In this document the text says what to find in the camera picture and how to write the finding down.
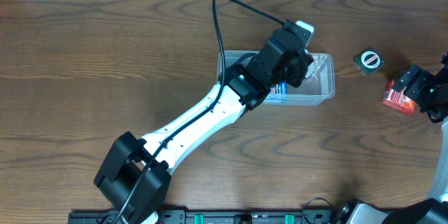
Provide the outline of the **red small box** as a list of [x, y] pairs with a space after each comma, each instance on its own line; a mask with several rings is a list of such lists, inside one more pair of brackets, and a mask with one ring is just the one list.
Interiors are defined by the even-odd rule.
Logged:
[[394, 84], [394, 80], [387, 82], [381, 98], [381, 103], [406, 115], [413, 114], [415, 106], [417, 105], [416, 102], [405, 96], [403, 91], [398, 92], [394, 90]]

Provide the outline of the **blue cooling patch box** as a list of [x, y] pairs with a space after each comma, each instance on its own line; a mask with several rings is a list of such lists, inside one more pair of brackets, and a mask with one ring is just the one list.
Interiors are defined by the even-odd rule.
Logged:
[[280, 82], [279, 84], [275, 84], [270, 88], [268, 98], [285, 99], [286, 95], [287, 95], [287, 84], [286, 82]]

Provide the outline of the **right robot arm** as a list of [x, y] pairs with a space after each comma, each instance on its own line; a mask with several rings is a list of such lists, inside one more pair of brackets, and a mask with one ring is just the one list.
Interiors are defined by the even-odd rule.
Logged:
[[353, 198], [339, 212], [333, 212], [330, 223], [447, 224], [447, 54], [442, 56], [441, 63], [443, 67], [435, 75], [412, 64], [390, 85], [392, 91], [416, 102], [420, 112], [442, 129], [440, 156], [426, 199], [382, 211]]

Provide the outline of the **black bottle white cap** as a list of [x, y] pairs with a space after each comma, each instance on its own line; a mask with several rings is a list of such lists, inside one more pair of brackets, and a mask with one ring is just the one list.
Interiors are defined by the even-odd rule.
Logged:
[[307, 60], [307, 63], [306, 63], [307, 71], [306, 71], [306, 74], [304, 77], [305, 79], [309, 78], [315, 72], [315, 68], [316, 68], [314, 58], [312, 57], [311, 54], [307, 54], [306, 60]]

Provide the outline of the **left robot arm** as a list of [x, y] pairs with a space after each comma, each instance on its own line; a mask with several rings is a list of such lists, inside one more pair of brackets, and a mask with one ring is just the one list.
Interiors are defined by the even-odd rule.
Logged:
[[94, 184], [118, 210], [114, 223], [155, 223], [180, 163], [211, 135], [262, 104], [282, 82], [299, 87], [314, 61], [307, 52], [314, 28], [285, 21], [262, 49], [223, 67], [219, 81], [177, 119], [136, 138], [119, 136], [109, 149]]

